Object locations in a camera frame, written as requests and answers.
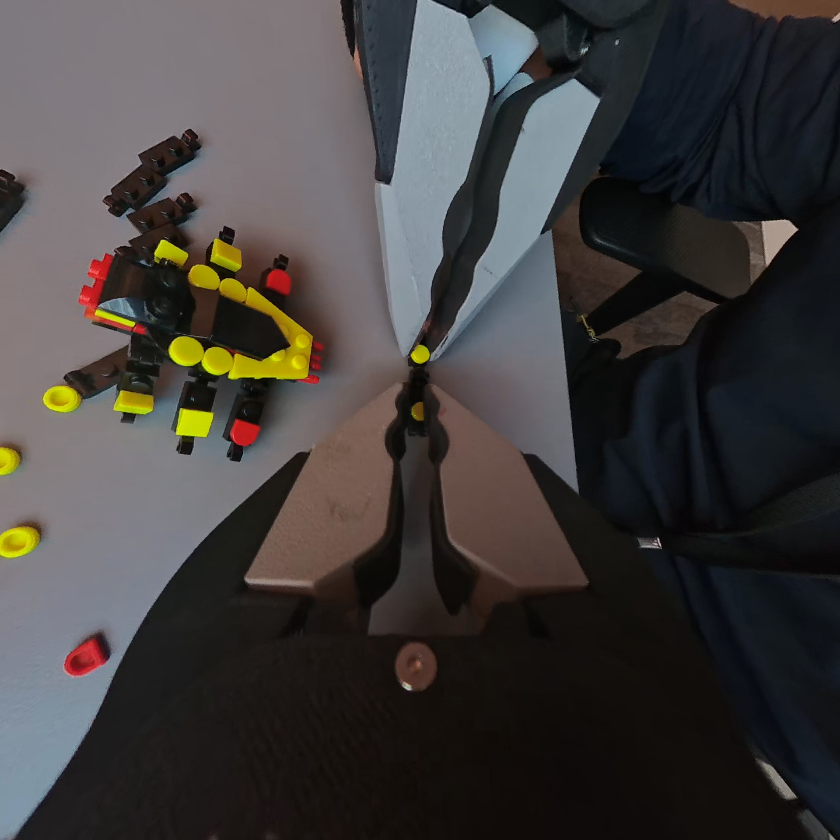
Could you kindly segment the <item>black yellow lego spider model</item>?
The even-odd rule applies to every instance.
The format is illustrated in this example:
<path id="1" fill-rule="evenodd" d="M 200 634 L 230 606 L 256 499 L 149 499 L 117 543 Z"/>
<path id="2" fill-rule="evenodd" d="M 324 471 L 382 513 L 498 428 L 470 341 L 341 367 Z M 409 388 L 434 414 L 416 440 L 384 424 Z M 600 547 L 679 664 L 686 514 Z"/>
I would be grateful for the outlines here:
<path id="1" fill-rule="evenodd" d="M 186 373 L 172 431 L 176 451 L 189 455 L 211 432 L 217 383 L 237 382 L 224 440 L 227 458 L 239 462 L 259 436 L 271 384 L 318 383 L 323 351 L 285 310 L 288 258 L 278 255 L 256 286 L 238 279 L 242 267 L 231 227 L 219 231 L 201 263 L 165 241 L 149 266 L 117 251 L 94 259 L 79 304 L 91 323 L 129 342 L 66 373 L 61 385 L 76 389 L 81 402 L 115 389 L 112 408 L 132 424 L 153 412 L 161 368 L 172 362 Z"/>

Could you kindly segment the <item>small dark lego build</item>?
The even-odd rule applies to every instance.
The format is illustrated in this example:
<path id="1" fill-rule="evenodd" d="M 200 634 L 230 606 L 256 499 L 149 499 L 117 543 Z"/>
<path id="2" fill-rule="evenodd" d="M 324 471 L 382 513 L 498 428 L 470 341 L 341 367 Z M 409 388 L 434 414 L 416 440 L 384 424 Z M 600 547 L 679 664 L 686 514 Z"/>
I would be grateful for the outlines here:
<path id="1" fill-rule="evenodd" d="M 1 216 L 0 231 L 3 232 L 12 223 L 25 203 L 25 184 L 6 170 L 0 171 L 1 181 Z"/>

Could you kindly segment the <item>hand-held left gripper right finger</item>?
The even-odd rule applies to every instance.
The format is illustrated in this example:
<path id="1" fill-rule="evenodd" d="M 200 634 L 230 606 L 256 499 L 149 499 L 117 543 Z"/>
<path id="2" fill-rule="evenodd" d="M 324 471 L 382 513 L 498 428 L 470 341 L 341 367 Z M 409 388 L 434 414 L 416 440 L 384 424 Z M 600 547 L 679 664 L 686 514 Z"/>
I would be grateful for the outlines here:
<path id="1" fill-rule="evenodd" d="M 434 580 L 450 615 L 584 592 L 589 581 L 524 454 L 438 386 L 425 391 Z"/>

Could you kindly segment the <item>group of black lego plates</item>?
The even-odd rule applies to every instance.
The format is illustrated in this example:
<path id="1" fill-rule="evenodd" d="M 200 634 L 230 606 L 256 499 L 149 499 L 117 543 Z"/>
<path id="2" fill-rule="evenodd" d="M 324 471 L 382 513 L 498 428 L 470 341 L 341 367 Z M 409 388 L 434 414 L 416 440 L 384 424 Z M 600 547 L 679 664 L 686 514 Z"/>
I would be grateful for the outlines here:
<path id="1" fill-rule="evenodd" d="M 124 176 L 102 201 L 115 217 L 126 217 L 136 231 L 117 253 L 143 265 L 154 262 L 154 252 L 162 242 L 183 248 L 186 238 L 179 227 L 195 212 L 189 193 L 160 198 L 176 170 L 193 161 L 202 148 L 197 133 L 188 129 L 180 135 L 156 143 L 139 153 L 139 164 Z"/>

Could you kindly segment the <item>group of yellow round tiles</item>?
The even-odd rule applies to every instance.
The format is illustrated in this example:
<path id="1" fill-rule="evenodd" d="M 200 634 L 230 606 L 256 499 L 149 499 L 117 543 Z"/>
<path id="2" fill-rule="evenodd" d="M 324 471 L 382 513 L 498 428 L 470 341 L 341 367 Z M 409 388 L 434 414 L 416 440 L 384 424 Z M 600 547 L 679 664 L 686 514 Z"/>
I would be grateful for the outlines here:
<path id="1" fill-rule="evenodd" d="M 55 385 L 43 395 L 43 404 L 57 413 L 71 413 L 81 404 L 81 394 L 69 385 Z M 20 467 L 22 456 L 12 447 L 1 447 L 1 477 L 10 476 Z M 39 527 L 20 524 L 2 531 L 1 557 L 3 560 L 17 559 L 32 553 L 41 540 Z"/>

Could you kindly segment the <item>red rounded lego tile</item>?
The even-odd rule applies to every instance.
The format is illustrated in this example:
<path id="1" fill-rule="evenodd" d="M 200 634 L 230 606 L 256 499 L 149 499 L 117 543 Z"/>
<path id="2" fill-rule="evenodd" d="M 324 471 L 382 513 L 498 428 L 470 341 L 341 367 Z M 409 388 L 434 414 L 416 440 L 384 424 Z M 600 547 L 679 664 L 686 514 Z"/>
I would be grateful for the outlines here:
<path id="1" fill-rule="evenodd" d="M 81 678 L 107 664 L 110 657 L 111 648 L 106 635 L 97 632 L 83 639 L 69 652 L 63 670 L 68 677 Z"/>

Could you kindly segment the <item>small black yellow-studded lego piece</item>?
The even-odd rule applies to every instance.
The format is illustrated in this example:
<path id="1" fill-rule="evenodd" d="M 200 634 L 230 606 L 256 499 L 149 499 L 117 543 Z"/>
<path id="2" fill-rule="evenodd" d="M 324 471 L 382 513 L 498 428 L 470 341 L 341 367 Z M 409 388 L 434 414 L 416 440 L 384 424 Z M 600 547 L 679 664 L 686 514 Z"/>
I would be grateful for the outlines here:
<path id="1" fill-rule="evenodd" d="M 409 437 L 424 437 L 425 389 L 429 382 L 427 363 L 430 350 L 423 343 L 418 343 L 408 356 L 409 377 L 407 381 L 406 433 Z"/>

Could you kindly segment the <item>person's lap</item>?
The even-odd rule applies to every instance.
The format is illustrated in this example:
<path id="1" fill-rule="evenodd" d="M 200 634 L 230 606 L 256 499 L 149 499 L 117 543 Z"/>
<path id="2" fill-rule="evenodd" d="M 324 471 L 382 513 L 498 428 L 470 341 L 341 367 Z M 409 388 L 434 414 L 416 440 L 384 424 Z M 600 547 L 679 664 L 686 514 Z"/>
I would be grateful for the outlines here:
<path id="1" fill-rule="evenodd" d="M 735 532 L 838 473 L 838 205 L 679 346 L 623 360 L 575 317 L 563 337 L 581 494 L 641 537 Z M 646 552 L 754 748 L 838 837 L 838 575 Z"/>

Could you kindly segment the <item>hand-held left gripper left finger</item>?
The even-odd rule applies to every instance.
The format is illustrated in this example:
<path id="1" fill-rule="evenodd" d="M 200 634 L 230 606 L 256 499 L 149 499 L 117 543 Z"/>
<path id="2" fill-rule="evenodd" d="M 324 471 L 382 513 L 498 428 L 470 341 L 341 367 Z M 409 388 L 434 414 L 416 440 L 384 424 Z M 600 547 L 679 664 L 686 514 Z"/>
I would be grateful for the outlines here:
<path id="1" fill-rule="evenodd" d="M 369 608 L 400 569 L 403 384 L 316 444 L 245 574 L 252 590 Z"/>

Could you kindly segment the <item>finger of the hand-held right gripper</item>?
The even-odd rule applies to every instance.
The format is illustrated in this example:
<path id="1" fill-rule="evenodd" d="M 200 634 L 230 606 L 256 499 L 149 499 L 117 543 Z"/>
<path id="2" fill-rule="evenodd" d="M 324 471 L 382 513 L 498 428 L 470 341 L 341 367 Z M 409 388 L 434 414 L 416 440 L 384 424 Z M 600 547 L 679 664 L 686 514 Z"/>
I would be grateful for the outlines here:
<path id="1" fill-rule="evenodd" d="M 571 73 L 534 81 L 498 108 L 469 179 L 469 220 L 425 328 L 432 361 L 466 329 L 542 236 L 600 104 Z"/>
<path id="2" fill-rule="evenodd" d="M 431 312 L 435 272 L 494 97 L 538 47 L 501 2 L 353 2 L 353 55 L 374 140 L 374 201 L 399 350 Z"/>

